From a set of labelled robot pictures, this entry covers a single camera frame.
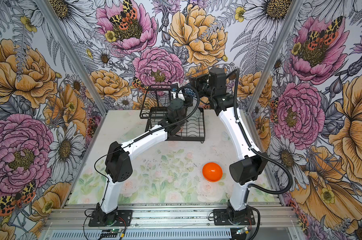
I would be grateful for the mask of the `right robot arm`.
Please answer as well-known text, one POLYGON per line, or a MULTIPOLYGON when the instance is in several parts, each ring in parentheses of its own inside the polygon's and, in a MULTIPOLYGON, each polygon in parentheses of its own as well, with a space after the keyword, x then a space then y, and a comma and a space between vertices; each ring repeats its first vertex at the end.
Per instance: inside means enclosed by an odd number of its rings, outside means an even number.
POLYGON ((207 97, 213 109, 224 124, 236 150, 237 161, 229 166, 235 181, 233 192, 226 210, 214 210, 216 225, 254 224, 253 211, 248 205, 250 187, 266 166, 266 154, 255 154, 255 145, 240 116, 236 96, 227 92, 226 80, 234 76, 239 80, 239 69, 227 74, 224 69, 212 68, 207 74, 193 77, 190 84, 202 97, 207 97))

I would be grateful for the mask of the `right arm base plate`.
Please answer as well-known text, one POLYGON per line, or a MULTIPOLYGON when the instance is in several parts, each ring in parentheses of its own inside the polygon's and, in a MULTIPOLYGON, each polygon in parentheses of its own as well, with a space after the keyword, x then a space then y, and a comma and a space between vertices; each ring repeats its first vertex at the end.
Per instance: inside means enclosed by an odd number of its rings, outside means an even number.
POLYGON ((216 226, 255 225, 254 214, 250 208, 241 211, 234 211, 231 208, 214 209, 213 221, 216 226))

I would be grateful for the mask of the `aluminium front rail frame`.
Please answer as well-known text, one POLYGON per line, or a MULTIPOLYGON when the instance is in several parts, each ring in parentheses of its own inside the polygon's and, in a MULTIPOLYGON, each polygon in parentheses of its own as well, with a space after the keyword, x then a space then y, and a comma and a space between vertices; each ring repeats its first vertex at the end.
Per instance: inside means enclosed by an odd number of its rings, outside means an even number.
POLYGON ((303 240, 298 219, 291 207, 279 203, 251 203, 255 225, 216 226, 214 209, 224 204, 122 205, 132 210, 129 227, 89 227, 90 205, 54 210, 43 227, 41 240, 303 240), (101 237, 103 231, 123 229, 120 237, 101 237))

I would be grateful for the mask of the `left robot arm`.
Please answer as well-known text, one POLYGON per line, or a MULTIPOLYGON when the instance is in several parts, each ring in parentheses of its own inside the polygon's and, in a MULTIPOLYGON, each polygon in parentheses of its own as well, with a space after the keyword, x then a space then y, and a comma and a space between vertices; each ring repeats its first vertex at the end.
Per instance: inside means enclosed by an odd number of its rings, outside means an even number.
POLYGON ((192 106, 193 97, 180 94, 170 101, 165 117, 152 129, 133 140, 122 144, 113 142, 110 145, 105 161, 107 183, 104 196, 92 213, 92 221, 95 224, 111 226, 115 223, 123 182, 133 174, 132 161, 146 150, 180 132, 187 117, 198 109, 195 107, 188 112, 188 108, 192 106))

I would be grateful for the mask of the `black wire dish rack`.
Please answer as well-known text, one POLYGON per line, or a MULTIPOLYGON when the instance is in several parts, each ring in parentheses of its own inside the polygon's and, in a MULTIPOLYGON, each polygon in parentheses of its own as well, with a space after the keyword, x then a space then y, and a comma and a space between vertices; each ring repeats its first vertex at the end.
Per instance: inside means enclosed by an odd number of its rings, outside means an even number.
POLYGON ((146 132, 134 142, 150 142, 161 135, 166 141, 204 143, 204 110, 198 101, 199 93, 192 86, 149 86, 140 112, 140 118, 147 120, 146 132))

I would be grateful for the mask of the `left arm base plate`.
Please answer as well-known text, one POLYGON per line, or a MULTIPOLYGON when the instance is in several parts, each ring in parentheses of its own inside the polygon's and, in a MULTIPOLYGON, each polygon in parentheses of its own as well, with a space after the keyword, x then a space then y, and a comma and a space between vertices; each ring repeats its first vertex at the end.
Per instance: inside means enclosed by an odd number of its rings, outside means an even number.
POLYGON ((114 210, 105 214, 101 209, 91 214, 89 227, 129 227, 132 220, 132 210, 114 210))

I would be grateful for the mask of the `plain orange bowl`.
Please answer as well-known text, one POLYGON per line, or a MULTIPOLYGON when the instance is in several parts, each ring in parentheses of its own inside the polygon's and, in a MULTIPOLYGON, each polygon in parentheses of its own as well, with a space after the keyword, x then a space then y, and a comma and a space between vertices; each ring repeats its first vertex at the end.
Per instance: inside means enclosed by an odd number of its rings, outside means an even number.
POLYGON ((209 182, 218 182, 223 176, 222 168, 217 163, 206 163, 202 168, 203 177, 209 182))

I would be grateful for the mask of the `green circuit board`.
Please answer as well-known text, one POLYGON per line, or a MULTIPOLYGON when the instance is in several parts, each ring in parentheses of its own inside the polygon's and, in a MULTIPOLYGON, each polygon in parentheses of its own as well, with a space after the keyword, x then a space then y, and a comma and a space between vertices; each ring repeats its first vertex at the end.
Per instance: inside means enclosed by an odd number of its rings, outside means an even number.
POLYGON ((101 234, 101 237, 120 237, 122 234, 125 233, 125 230, 123 229, 112 229, 109 231, 103 231, 101 234))

